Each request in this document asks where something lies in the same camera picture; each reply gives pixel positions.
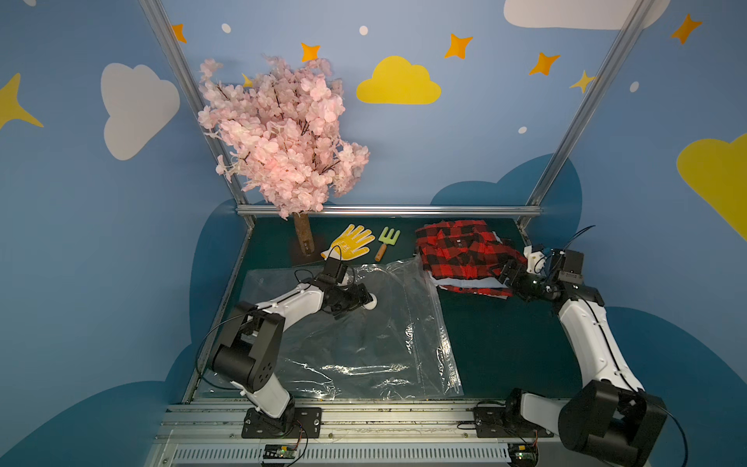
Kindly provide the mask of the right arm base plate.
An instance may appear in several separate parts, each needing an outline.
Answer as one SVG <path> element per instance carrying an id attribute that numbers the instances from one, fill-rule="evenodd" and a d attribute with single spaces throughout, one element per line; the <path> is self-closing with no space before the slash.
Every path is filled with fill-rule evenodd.
<path id="1" fill-rule="evenodd" d="M 478 405 L 473 410 L 474 426 L 479 438 L 552 438 L 545 428 L 522 418 L 505 407 Z"/>

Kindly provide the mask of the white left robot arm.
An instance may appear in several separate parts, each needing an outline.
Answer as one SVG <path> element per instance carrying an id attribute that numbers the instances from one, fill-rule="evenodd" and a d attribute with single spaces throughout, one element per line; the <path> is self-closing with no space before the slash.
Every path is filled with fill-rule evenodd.
<path id="1" fill-rule="evenodd" d="M 348 264 L 329 258 L 322 272 L 299 280 L 287 293 L 258 304 L 238 303 L 212 330 L 216 337 L 206 367 L 247 398 L 261 416 L 281 420 L 292 402 L 275 375 L 284 332 L 320 311 L 339 317 L 376 306 L 377 297 L 355 279 Z"/>

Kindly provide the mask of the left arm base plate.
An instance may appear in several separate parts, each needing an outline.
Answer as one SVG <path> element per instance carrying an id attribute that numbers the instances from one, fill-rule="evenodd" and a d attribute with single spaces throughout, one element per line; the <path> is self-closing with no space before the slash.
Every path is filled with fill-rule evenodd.
<path id="1" fill-rule="evenodd" d="M 280 418 L 250 409 L 244 418 L 242 439 L 290 439 L 303 432 L 304 438 L 318 439 L 323 410 L 318 407 L 289 407 Z"/>

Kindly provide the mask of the clear plastic vacuum bag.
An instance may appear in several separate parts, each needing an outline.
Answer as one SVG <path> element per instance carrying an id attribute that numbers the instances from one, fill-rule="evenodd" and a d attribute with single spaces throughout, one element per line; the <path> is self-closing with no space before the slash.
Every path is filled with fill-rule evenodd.
<path id="1" fill-rule="evenodd" d="M 379 302 L 334 318 L 320 311 L 284 332 L 275 373 L 297 398 L 425 400 L 463 386 L 437 290 L 420 260 L 356 266 L 346 275 Z"/>

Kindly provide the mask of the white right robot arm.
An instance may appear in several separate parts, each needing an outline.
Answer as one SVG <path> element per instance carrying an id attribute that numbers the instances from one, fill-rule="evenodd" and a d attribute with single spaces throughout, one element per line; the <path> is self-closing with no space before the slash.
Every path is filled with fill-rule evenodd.
<path id="1" fill-rule="evenodd" d="M 556 249 L 546 274 L 517 260 L 501 269 L 499 281 L 517 297 L 552 304 L 583 385 L 570 399 L 516 388 L 506 402 L 502 423 L 513 435 L 547 431 L 569 451 L 610 465 L 643 466 L 669 412 L 661 398 L 646 392 L 626 363 L 600 292 L 584 282 L 583 262 L 581 252 Z"/>

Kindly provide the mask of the light blue shirt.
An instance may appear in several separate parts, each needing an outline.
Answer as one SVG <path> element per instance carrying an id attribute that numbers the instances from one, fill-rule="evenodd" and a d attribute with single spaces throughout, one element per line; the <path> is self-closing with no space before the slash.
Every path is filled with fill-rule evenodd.
<path id="1" fill-rule="evenodd" d="M 429 274 L 438 286 L 506 288 L 498 281 L 510 250 L 491 231 L 439 231 L 427 246 Z"/>

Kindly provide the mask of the red black checkered cloth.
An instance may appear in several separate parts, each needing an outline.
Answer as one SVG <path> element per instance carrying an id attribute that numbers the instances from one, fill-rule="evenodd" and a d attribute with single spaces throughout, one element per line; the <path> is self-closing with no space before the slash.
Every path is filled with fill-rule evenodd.
<path id="1" fill-rule="evenodd" d="M 458 294 L 476 295 L 501 300 L 506 300 L 513 296 L 513 292 L 508 288 L 457 287 L 443 285 L 441 286 L 441 289 Z"/>

